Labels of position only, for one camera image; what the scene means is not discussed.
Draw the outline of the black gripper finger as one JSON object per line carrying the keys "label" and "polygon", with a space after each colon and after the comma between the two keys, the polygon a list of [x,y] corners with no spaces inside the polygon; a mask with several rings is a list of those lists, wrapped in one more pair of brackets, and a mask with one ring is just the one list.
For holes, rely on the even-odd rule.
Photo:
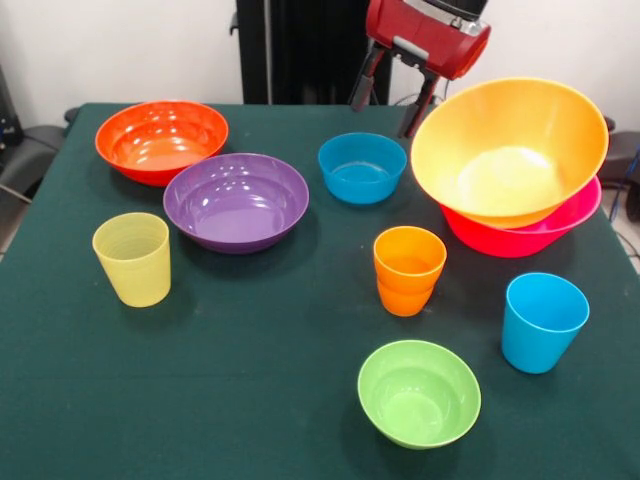
{"label": "black gripper finger", "polygon": [[436,84],[440,79],[440,76],[437,73],[429,70],[423,70],[421,73],[424,77],[421,90],[417,99],[410,104],[405,111],[405,115],[397,133],[399,138],[412,138],[414,136],[425,115],[427,107],[431,103],[436,89]]}
{"label": "black gripper finger", "polygon": [[374,88],[375,72],[385,51],[385,47],[377,41],[369,42],[367,53],[349,98],[349,106],[354,112],[360,112],[371,103],[380,104]]}

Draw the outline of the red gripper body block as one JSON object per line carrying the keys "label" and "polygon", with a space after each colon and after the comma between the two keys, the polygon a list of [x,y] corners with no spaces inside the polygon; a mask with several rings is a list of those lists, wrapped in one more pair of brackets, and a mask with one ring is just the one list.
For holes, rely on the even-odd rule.
{"label": "red gripper body block", "polygon": [[371,1],[367,35],[440,77],[464,76],[486,48],[491,26],[446,1]]}

